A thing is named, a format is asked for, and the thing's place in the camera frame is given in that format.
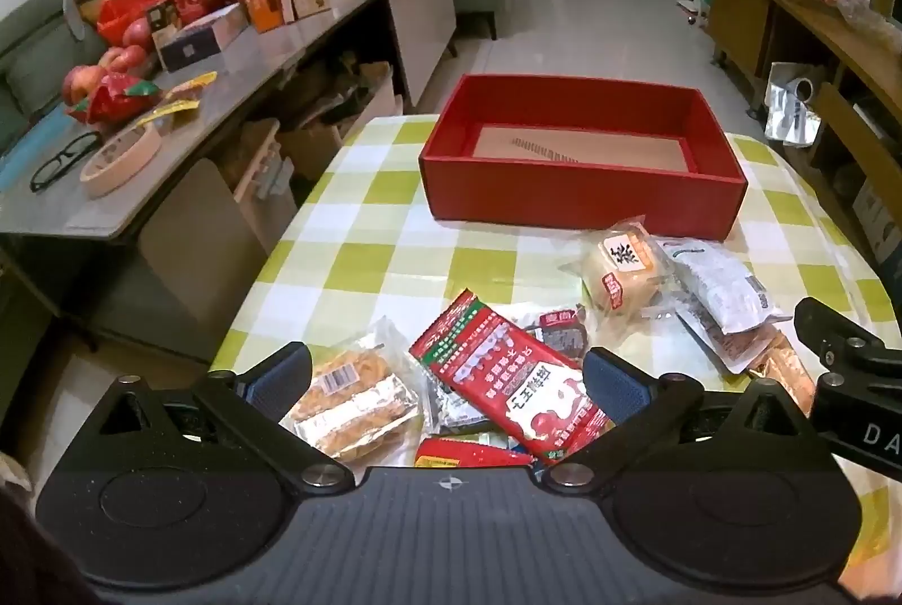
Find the copper foil snack packet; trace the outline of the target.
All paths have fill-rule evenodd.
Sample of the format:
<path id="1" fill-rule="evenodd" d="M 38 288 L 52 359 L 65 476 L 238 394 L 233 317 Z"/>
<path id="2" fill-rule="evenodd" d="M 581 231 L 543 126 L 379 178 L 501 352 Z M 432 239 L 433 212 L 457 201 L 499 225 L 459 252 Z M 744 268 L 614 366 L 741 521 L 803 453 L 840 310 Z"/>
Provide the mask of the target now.
<path id="1" fill-rule="evenodd" d="M 746 368 L 746 374 L 754 379 L 771 379 L 778 382 L 795 400 L 804 416 L 809 416 L 816 385 L 801 357 L 781 332 L 775 332 L 771 342 Z"/>

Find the long red snack packet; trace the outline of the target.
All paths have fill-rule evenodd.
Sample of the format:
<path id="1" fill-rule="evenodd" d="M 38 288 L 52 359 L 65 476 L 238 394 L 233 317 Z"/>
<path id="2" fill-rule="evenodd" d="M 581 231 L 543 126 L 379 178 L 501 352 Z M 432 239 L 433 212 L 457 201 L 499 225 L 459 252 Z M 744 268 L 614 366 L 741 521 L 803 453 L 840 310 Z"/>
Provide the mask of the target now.
<path id="1" fill-rule="evenodd" d="M 575 454 L 610 428 L 575 362 L 469 290 L 443 310 L 410 353 L 540 460 Z"/>

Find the dark jerky packet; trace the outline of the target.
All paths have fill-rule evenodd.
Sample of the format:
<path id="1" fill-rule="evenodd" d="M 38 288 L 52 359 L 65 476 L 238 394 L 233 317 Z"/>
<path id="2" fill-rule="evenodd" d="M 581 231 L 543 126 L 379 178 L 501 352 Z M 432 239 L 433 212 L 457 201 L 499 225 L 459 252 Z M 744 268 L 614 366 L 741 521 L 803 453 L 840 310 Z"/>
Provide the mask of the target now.
<path id="1" fill-rule="evenodd" d="M 531 316 L 524 321 L 524 330 L 575 366 L 582 364 L 589 350 L 587 310 L 581 304 Z"/>

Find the waffle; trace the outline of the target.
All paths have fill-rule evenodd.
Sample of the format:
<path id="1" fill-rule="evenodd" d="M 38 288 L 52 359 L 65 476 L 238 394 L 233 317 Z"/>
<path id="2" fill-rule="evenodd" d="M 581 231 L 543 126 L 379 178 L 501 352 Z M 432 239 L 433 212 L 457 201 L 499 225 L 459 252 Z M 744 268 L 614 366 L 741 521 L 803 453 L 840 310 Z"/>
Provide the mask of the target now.
<path id="1" fill-rule="evenodd" d="M 343 465 L 410 465 L 436 431 L 428 374 L 387 318 L 330 350 L 280 425 Z"/>

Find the white snack pouch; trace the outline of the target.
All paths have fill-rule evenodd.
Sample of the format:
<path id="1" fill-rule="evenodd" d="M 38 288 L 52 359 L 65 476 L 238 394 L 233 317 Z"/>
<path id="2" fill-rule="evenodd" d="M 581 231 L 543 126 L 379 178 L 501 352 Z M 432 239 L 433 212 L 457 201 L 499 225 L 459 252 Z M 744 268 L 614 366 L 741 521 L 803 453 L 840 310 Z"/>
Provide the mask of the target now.
<path id="1" fill-rule="evenodd" d="M 789 319 L 764 284 L 720 243 L 657 237 L 677 280 L 702 304 L 724 335 Z"/>

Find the steamed cake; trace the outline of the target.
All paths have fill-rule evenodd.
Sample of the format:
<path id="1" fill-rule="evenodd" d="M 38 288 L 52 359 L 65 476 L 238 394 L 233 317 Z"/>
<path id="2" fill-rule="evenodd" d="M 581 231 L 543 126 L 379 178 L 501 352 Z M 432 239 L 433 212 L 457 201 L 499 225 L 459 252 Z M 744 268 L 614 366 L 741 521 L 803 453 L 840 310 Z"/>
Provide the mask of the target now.
<path id="1" fill-rule="evenodd" d="M 670 260 L 636 215 L 582 234 L 561 271 L 578 278 L 602 320 L 631 321 L 674 283 Z"/>

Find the silver black snack packet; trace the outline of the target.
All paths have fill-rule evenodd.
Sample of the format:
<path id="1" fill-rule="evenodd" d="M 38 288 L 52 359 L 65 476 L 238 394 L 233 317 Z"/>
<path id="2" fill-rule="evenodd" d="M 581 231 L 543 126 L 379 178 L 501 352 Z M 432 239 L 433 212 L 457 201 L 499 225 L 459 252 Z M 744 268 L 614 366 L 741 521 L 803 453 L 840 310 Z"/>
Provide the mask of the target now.
<path id="1" fill-rule="evenodd" d="M 440 434 L 475 434 L 491 430 L 492 422 L 485 414 L 436 377 L 430 379 L 430 393 Z"/>

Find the small clear meat packet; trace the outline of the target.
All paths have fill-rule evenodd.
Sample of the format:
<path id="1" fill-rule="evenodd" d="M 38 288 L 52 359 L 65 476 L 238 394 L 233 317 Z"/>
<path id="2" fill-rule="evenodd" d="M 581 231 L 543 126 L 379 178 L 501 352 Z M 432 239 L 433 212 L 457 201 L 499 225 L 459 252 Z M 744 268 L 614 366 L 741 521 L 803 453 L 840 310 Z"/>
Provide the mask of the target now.
<path id="1" fill-rule="evenodd" d="M 740 333 L 723 333 L 706 312 L 679 306 L 676 313 L 689 333 L 731 374 L 744 373 L 778 335 L 770 325 Z"/>

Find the red yellow snack packet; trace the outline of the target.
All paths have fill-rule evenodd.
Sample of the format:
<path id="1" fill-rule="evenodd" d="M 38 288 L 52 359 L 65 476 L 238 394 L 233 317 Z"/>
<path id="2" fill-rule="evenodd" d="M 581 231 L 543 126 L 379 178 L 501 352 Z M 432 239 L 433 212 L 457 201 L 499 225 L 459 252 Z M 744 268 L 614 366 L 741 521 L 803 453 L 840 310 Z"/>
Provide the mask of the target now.
<path id="1" fill-rule="evenodd" d="M 482 445 L 474 441 L 425 439 L 417 448 L 414 466 L 427 469 L 477 469 L 477 467 L 532 467 L 535 458 L 524 452 Z"/>

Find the green checkered tablecloth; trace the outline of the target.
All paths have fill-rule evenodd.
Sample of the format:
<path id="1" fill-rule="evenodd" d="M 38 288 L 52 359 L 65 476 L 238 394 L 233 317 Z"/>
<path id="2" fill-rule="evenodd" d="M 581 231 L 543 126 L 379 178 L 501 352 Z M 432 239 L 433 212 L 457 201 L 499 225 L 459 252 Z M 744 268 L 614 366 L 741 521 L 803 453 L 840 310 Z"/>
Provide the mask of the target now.
<path id="1" fill-rule="evenodd" d="M 289 341 L 316 357 L 388 318 L 416 339 L 462 290 L 514 318 L 584 297 L 575 232 L 439 222 L 419 154 L 434 116 L 378 118 L 333 157 L 277 241 L 214 358 L 246 370 Z M 748 181 L 726 246 L 784 310 L 813 297 L 890 347 L 900 330 L 881 280 L 772 148 L 729 140 Z"/>

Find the silver foil bag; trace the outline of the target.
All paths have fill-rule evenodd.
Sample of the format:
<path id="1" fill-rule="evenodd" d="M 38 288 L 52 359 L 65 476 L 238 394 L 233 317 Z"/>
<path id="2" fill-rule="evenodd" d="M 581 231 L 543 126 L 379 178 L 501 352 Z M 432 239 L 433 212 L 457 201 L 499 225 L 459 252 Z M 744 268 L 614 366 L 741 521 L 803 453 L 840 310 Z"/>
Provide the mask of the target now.
<path id="1" fill-rule="evenodd" d="M 795 148 L 809 148 L 820 131 L 813 100 L 824 83 L 824 69 L 810 64 L 774 61 L 769 70 L 764 107 L 764 136 Z"/>

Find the red cardboard box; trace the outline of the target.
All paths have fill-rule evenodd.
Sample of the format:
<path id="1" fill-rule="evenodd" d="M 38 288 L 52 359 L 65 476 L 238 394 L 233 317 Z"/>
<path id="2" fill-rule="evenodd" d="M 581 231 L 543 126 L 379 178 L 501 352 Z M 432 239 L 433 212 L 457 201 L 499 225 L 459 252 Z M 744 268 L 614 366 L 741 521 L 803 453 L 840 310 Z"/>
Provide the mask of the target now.
<path id="1" fill-rule="evenodd" d="M 460 78 L 419 167 L 439 220 L 715 241 L 748 189 L 698 90 L 563 75 Z"/>

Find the wooden tv cabinet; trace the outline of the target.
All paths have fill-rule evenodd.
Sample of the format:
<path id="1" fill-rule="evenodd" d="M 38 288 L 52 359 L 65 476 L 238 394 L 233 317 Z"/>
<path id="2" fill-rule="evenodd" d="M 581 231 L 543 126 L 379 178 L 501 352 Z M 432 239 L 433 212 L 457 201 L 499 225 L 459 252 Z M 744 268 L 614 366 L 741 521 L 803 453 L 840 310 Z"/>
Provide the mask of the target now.
<path id="1" fill-rule="evenodd" d="M 827 6 L 803 0 L 713 0 L 706 31 L 714 63 L 734 66 L 751 87 L 757 118 L 774 64 L 823 71 L 813 97 L 818 135 L 810 147 L 780 153 L 868 263 L 878 263 L 853 200 L 868 185 L 890 219 L 900 220 L 900 58 L 856 34 Z"/>

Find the black flat gift box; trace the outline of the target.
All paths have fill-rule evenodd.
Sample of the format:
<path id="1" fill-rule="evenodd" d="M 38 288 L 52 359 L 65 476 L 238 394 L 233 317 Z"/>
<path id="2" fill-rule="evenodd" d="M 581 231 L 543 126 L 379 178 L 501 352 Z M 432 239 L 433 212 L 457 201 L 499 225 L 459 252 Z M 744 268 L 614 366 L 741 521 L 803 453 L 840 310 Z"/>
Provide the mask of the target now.
<path id="1" fill-rule="evenodd" d="M 162 69 L 176 72 L 221 54 L 249 25 L 240 2 L 210 12 L 182 28 L 157 51 Z"/>

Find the red apple pile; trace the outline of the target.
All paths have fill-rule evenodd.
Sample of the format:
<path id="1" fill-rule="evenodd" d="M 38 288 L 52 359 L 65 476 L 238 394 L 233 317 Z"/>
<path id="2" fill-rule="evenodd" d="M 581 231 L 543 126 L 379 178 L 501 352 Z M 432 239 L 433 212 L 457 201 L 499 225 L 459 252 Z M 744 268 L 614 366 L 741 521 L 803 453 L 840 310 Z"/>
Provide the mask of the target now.
<path id="1" fill-rule="evenodd" d="M 151 54 L 153 37 L 145 19 L 136 19 L 125 28 L 121 46 L 110 46 L 96 64 L 78 64 L 66 73 L 61 84 L 61 98 L 67 107 L 75 107 L 89 98 L 110 73 L 132 77 L 148 77 L 156 69 L 157 58 Z"/>

